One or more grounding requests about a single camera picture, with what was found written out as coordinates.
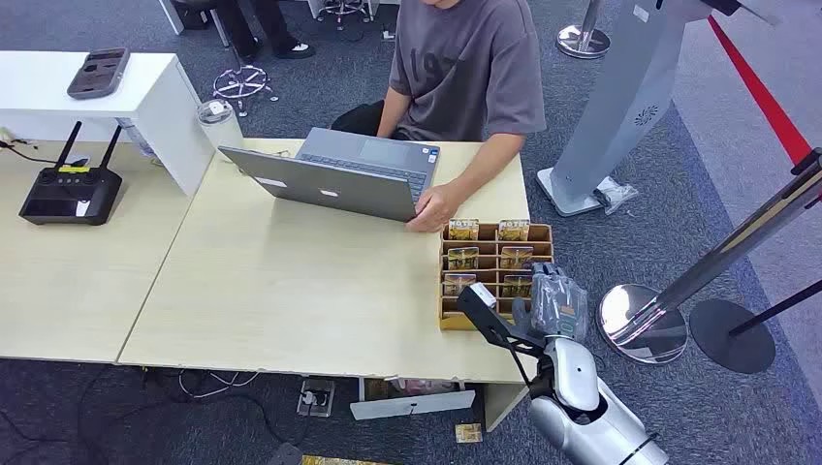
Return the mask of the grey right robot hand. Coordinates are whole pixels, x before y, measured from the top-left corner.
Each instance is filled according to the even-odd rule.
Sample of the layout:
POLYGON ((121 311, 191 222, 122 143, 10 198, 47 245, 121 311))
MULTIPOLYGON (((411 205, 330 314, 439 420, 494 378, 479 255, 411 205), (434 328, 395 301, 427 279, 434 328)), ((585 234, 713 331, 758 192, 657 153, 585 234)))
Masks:
POLYGON ((587 291, 561 267, 548 262, 531 264, 530 306, 522 298, 513 302, 515 327, 529 336, 563 336, 578 343, 588 327, 587 291))

